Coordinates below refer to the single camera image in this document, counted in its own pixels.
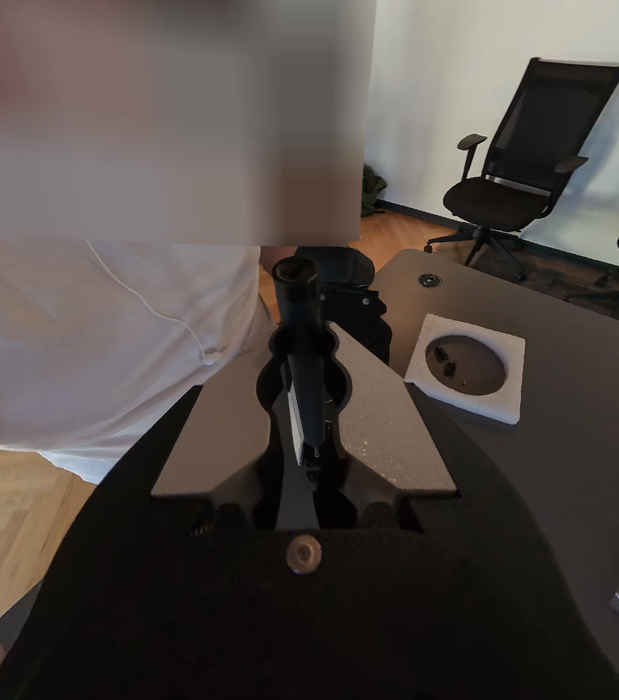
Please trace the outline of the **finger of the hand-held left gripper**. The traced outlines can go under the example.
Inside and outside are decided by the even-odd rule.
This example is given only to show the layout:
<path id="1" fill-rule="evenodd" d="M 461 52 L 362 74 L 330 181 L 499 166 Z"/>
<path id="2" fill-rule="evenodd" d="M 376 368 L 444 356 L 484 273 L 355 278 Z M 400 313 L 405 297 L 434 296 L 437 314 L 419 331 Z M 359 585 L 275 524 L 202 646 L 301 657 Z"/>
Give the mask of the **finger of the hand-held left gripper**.
<path id="1" fill-rule="evenodd" d="M 305 459 L 305 433 L 302 426 L 302 418 L 299 412 L 299 403 L 297 401 L 294 383 L 290 384 L 287 400 L 293 451 L 296 457 L 297 465 L 303 466 Z"/>

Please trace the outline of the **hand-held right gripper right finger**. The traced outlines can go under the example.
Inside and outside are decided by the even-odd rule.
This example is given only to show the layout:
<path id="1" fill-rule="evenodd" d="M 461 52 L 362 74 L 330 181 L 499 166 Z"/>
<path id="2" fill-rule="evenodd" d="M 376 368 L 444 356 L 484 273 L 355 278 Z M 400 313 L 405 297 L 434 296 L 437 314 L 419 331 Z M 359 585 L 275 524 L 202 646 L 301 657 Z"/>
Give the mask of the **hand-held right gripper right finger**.
<path id="1" fill-rule="evenodd" d="M 315 513 L 322 529 L 352 529 L 374 505 L 398 519 L 412 500 L 457 486 L 403 379 L 341 328 L 317 341 Z"/>

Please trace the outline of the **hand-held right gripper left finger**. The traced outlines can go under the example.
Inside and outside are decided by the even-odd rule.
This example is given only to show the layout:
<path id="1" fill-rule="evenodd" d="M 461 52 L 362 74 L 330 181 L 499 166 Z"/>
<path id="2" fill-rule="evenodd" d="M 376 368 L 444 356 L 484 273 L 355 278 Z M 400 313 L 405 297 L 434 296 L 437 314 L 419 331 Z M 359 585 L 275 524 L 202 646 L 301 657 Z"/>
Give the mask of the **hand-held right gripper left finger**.
<path id="1" fill-rule="evenodd" d="M 278 325 L 201 388 L 151 490 L 157 500 L 237 506 L 257 529 L 275 530 L 285 473 L 287 391 L 273 354 Z"/>

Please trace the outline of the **black precision screwdriver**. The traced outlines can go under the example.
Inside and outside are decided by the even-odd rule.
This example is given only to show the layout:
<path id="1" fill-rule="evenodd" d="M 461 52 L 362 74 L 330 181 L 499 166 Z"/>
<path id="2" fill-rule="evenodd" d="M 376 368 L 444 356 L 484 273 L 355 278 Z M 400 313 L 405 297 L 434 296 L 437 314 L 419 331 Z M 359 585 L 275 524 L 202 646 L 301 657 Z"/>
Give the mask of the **black precision screwdriver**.
<path id="1" fill-rule="evenodd" d="M 279 260 L 271 276 L 281 320 L 277 344 L 290 369 L 304 442 L 319 459 L 326 429 L 318 268 L 313 259 L 291 256 Z"/>

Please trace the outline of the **white foam piece with cutout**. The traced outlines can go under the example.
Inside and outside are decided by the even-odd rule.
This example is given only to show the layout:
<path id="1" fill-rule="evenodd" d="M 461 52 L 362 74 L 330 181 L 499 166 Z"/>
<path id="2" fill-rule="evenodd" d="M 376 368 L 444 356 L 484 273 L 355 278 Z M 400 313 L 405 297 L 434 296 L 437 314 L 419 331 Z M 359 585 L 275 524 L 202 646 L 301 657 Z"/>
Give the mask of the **white foam piece with cutout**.
<path id="1" fill-rule="evenodd" d="M 436 361 L 434 346 L 445 347 L 449 360 L 458 359 L 454 377 L 444 377 L 444 363 Z M 429 313 L 404 380 L 430 398 L 515 425 L 521 414 L 524 359 L 521 337 Z"/>

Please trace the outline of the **wood edged desk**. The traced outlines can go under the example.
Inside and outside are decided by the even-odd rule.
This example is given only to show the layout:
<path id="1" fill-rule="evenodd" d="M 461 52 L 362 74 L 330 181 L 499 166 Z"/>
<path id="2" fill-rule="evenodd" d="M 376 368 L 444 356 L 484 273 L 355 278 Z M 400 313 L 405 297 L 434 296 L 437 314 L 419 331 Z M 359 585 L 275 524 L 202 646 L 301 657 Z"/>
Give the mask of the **wood edged desk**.
<path id="1" fill-rule="evenodd" d="M 413 249 L 376 283 L 398 371 L 428 311 L 526 340 L 517 426 L 411 393 L 461 496 L 320 535 L 328 575 L 300 577 L 289 535 L 145 495 L 191 389 L 77 516 L 0 699 L 619 699 L 619 324 Z"/>

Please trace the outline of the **green cloth bundle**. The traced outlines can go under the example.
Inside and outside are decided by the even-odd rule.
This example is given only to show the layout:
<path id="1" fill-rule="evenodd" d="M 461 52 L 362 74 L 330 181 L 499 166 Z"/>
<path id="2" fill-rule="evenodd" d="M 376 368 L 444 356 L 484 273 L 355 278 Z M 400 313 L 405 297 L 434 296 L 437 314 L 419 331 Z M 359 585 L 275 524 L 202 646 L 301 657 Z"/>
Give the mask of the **green cloth bundle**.
<path id="1" fill-rule="evenodd" d="M 385 179 L 368 164 L 363 165 L 360 217 L 373 215 L 378 208 L 378 199 L 387 187 Z"/>

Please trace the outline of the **person in white shirt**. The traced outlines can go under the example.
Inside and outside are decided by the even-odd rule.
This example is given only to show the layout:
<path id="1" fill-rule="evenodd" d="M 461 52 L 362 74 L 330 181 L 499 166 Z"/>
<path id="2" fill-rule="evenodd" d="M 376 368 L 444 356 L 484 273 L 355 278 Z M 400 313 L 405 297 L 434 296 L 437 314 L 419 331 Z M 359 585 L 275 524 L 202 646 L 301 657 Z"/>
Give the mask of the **person in white shirt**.
<path id="1" fill-rule="evenodd" d="M 104 262 L 160 313 L 111 280 L 86 240 L 0 238 L 0 450 L 35 452 L 99 484 L 192 387 L 272 325 L 260 268 L 267 247 L 94 241 Z"/>

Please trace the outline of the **white wired earbuds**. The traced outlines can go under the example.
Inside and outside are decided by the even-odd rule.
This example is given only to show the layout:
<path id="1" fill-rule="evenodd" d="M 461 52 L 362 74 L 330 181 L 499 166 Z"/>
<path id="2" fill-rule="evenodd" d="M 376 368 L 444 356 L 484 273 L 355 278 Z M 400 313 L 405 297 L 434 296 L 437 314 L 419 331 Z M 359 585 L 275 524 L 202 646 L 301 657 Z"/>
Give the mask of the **white wired earbuds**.
<path id="1" fill-rule="evenodd" d="M 221 359 L 221 354 L 218 351 L 206 351 L 203 349 L 202 343 L 197 337 L 195 331 L 182 319 L 174 317 L 174 316 L 167 316 L 166 314 L 160 313 L 157 311 L 147 300 L 146 298 L 139 293 L 139 291 L 135 290 L 133 287 L 127 285 L 121 278 L 119 278 L 113 271 L 112 269 L 104 262 L 103 258 L 95 247 L 91 244 L 90 241 L 86 240 L 86 246 L 90 250 L 91 254 L 95 258 L 95 260 L 99 263 L 100 267 L 103 268 L 104 272 L 106 275 L 113 280 L 116 284 L 118 284 L 120 287 L 122 287 L 124 290 L 126 290 L 128 293 L 132 294 L 133 296 L 136 297 L 136 299 L 141 302 L 146 310 L 150 312 L 152 315 L 154 315 L 158 319 L 166 320 L 171 323 L 175 323 L 178 326 L 184 328 L 190 336 L 193 338 L 195 341 L 196 345 L 198 346 L 198 354 L 200 358 L 201 364 L 205 366 L 213 366 L 217 362 L 220 361 Z"/>

